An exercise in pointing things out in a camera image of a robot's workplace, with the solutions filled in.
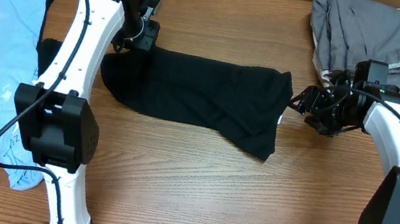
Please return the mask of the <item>black t-shirt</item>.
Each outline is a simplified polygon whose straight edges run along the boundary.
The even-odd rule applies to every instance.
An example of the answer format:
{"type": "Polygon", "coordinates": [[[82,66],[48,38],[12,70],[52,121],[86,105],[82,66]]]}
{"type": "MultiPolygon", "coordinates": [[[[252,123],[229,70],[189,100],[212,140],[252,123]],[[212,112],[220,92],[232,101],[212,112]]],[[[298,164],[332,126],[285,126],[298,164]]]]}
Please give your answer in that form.
{"type": "Polygon", "coordinates": [[[106,54],[102,80],[113,97],[142,115],[212,128],[245,153],[267,160],[292,98],[292,76],[167,51],[106,54]]]}

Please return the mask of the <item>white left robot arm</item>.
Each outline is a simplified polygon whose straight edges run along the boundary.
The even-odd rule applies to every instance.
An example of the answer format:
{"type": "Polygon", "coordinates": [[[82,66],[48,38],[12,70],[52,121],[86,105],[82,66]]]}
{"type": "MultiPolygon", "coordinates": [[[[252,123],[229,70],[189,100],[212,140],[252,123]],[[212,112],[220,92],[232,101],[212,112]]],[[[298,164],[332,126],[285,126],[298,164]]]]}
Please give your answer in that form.
{"type": "Polygon", "coordinates": [[[149,51],[161,0],[79,0],[58,53],[34,84],[14,94],[23,148],[46,183],[49,224],[92,224],[86,205],[86,168],[99,140],[89,100],[109,47],[149,51]]]}

